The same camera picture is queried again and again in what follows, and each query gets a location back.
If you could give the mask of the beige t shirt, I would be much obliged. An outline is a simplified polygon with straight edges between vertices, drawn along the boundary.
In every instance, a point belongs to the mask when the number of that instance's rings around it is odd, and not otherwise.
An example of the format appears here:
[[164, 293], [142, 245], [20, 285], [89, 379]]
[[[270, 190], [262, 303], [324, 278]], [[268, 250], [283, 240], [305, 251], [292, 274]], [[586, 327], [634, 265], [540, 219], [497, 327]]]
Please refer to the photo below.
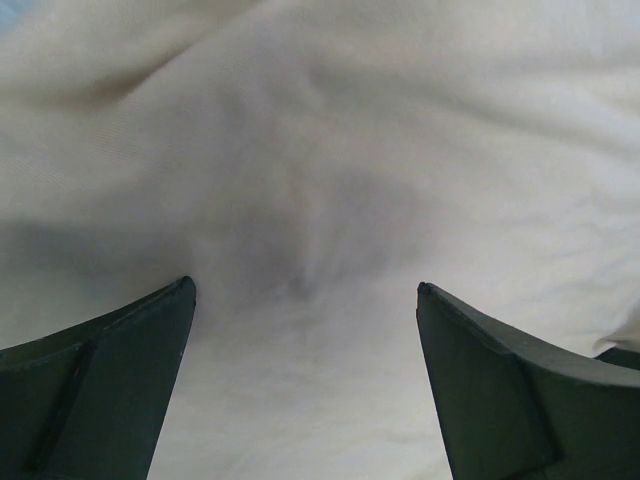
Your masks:
[[198, 287], [155, 479], [445, 479], [420, 282], [639, 345], [635, 1], [36, 1], [1, 342]]

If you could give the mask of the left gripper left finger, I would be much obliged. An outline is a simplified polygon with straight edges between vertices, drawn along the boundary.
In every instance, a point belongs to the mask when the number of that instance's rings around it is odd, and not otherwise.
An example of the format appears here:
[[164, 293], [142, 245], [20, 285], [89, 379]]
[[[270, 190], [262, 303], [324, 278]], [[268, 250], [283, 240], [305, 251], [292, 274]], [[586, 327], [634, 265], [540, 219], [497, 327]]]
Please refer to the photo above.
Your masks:
[[1, 352], [4, 479], [144, 479], [196, 306], [189, 277]]

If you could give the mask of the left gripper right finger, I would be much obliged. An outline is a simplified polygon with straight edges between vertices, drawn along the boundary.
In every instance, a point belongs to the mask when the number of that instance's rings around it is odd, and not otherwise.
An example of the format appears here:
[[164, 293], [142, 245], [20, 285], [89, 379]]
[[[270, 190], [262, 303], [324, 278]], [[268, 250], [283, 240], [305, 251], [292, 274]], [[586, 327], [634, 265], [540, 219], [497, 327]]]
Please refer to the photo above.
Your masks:
[[638, 478], [636, 352], [585, 357], [428, 283], [416, 318], [454, 479]]

